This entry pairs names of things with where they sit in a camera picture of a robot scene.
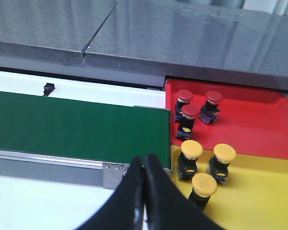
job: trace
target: gray countertop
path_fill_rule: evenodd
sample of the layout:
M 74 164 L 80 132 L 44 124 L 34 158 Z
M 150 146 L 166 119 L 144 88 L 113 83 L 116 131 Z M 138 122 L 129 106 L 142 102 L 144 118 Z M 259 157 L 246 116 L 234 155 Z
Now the gray countertop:
M 46 2 L 0 1 L 0 66 L 288 90 L 288 16 L 174 0 Z

